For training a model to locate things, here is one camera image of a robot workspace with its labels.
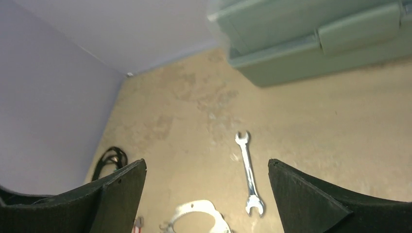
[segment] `black cable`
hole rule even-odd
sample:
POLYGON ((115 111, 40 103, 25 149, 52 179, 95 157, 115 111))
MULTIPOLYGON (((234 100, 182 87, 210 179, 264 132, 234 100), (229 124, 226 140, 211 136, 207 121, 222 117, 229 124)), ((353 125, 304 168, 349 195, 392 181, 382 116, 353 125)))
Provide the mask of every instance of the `black cable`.
POLYGON ((116 169, 120 169, 126 166, 127 163, 127 155, 122 149, 118 147, 110 147, 106 150, 106 152, 103 153, 103 155, 97 162, 91 181, 95 181, 99 178, 100 173, 102 172, 102 169, 105 165, 114 164, 116 165, 116 169))

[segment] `wrench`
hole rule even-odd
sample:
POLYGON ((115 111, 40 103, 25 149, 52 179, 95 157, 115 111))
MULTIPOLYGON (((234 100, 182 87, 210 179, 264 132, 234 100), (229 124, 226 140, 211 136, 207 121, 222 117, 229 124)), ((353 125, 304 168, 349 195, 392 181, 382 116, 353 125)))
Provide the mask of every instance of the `wrench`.
POLYGON ((260 217, 262 217, 263 212, 265 211, 265 205, 263 204, 263 201, 259 198, 258 192, 256 191, 255 179, 253 178, 252 166, 250 165, 250 156, 248 149, 250 134, 248 131, 246 131, 245 137, 240 138, 239 136, 240 133, 238 132, 235 136, 235 141, 242 150, 242 158, 243 163, 245 165, 245 172, 247 178, 247 187, 249 189, 249 198, 246 202, 246 212, 250 216, 250 209, 252 207, 256 207, 259 210, 260 217))

